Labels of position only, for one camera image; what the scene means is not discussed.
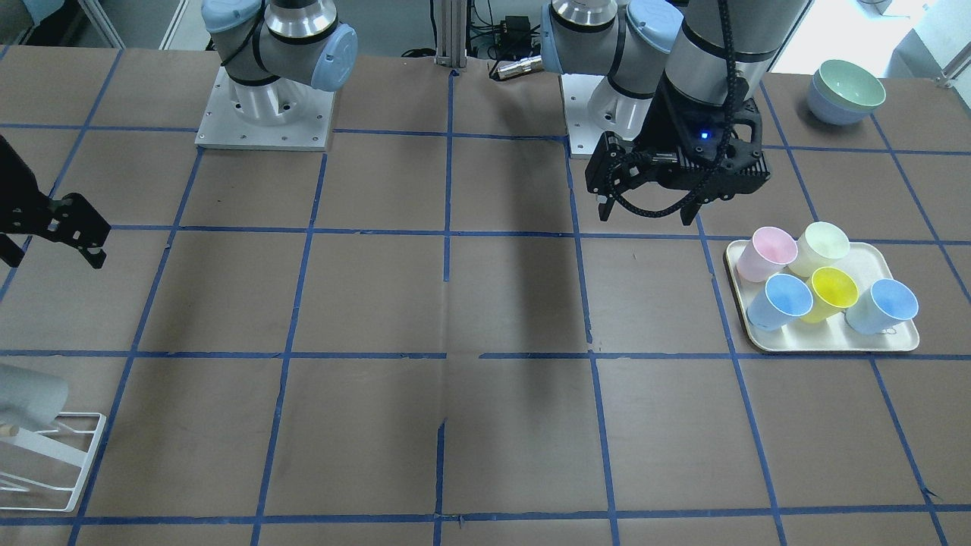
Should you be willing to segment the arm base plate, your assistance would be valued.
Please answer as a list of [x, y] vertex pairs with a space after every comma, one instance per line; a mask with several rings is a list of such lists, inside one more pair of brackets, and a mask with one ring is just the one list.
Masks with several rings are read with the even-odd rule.
[[325, 152], [335, 93], [280, 79], [243, 86], [216, 73], [195, 145], [228, 151]]
[[563, 111], [573, 158], [589, 158], [604, 132], [624, 140], [640, 133], [652, 98], [619, 93], [606, 76], [561, 76]]

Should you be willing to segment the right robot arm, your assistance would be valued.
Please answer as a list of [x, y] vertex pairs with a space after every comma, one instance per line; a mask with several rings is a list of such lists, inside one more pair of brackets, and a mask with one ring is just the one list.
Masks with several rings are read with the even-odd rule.
[[[358, 53], [353, 27], [331, 1], [205, 1], [201, 15], [221, 56], [195, 143], [223, 151], [324, 152], [334, 96]], [[94, 269], [105, 260], [110, 224], [79, 193], [61, 199], [7, 139], [1, 141], [2, 260], [17, 268], [15, 234], [70, 246]]]

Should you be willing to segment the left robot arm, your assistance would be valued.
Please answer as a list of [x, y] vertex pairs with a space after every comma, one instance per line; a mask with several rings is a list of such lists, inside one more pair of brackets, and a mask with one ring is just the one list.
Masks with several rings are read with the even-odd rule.
[[806, 1], [551, 1], [539, 27], [545, 69], [603, 76], [649, 101], [633, 136], [605, 129], [585, 170], [598, 218], [615, 206], [692, 224], [715, 200], [749, 196], [771, 174], [753, 93]]

